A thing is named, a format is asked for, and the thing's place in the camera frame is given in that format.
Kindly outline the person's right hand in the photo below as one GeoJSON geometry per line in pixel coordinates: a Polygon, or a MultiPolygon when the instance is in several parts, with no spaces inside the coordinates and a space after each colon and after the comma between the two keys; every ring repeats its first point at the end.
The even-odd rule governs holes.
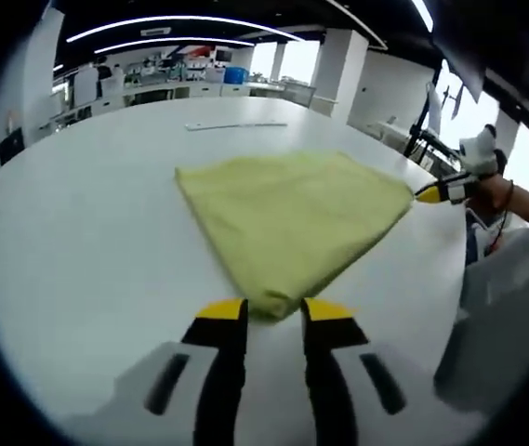
{"type": "Polygon", "coordinates": [[[479,214],[498,214],[505,207],[510,187],[512,183],[499,174],[485,178],[477,184],[467,206],[479,214]]]}

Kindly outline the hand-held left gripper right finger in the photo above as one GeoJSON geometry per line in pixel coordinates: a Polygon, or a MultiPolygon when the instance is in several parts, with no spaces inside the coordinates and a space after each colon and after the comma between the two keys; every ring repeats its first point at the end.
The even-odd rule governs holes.
{"type": "Polygon", "coordinates": [[[320,298],[300,302],[305,381],[318,445],[404,445],[407,399],[393,359],[352,312],[320,298]]]}

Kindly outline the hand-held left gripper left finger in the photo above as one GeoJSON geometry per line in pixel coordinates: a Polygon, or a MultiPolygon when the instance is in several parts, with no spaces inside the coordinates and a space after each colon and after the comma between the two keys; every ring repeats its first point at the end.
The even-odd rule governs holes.
{"type": "Polygon", "coordinates": [[[145,400],[149,413],[168,417],[177,444],[233,445],[245,384],[248,302],[210,303],[178,342],[165,345],[166,362],[145,400]]]}

